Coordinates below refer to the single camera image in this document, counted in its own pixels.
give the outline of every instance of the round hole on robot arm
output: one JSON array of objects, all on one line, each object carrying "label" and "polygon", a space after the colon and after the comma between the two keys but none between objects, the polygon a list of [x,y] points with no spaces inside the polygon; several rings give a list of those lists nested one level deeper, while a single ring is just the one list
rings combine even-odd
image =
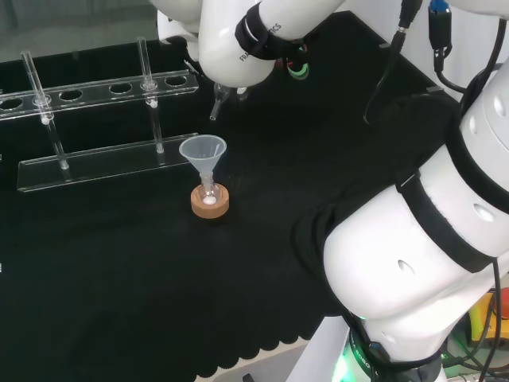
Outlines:
[{"label": "round hole on robot arm", "polygon": [[404,262],[403,260],[398,261],[398,266],[399,266],[399,269],[401,269],[403,272],[411,274],[411,275],[415,275],[414,269],[408,263]]}]

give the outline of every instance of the green light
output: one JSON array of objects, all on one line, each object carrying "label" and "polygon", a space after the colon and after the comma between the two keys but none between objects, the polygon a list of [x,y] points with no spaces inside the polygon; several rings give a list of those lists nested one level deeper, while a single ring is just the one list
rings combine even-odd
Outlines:
[{"label": "green light", "polygon": [[352,372],[348,370],[347,361],[344,359],[343,355],[336,362],[334,374],[332,375],[332,382],[356,382],[356,378],[353,376]]}]

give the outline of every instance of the acrylic rack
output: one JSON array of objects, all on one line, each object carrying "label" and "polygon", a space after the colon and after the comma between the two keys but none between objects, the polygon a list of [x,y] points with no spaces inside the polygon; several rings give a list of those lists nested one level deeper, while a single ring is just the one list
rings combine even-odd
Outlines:
[{"label": "acrylic rack", "polygon": [[[193,93],[199,87],[198,81],[189,70],[152,74],[143,37],[138,38],[138,52],[141,76],[46,89],[41,86],[30,52],[21,53],[32,91],[0,94],[0,122],[39,115],[55,155],[19,162],[19,191],[25,193],[188,163],[180,156],[178,147],[196,133],[162,138],[158,99]],[[64,151],[54,121],[56,112],[139,99],[145,100],[149,109],[153,140],[74,153]]]}]

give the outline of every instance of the connector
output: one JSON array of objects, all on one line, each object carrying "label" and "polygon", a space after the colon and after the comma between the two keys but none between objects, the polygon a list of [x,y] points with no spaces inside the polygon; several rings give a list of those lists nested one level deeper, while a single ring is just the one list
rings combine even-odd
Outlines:
[{"label": "connector", "polygon": [[433,50],[451,48],[453,13],[449,7],[443,10],[428,8],[429,42]]},{"label": "connector", "polygon": [[402,0],[401,13],[399,14],[399,27],[409,29],[414,22],[415,16],[421,9],[422,0]]},{"label": "connector", "polygon": [[444,0],[431,0],[429,8],[433,12],[444,12],[445,10],[449,9],[449,4]]}]

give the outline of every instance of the funnel stem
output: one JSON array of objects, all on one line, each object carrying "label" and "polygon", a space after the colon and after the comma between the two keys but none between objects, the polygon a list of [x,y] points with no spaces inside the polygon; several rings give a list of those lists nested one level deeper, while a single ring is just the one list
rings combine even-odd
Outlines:
[{"label": "funnel stem", "polygon": [[201,183],[204,185],[205,192],[210,193],[212,191],[212,185],[214,180],[212,178],[212,171],[210,173],[200,173]]}]

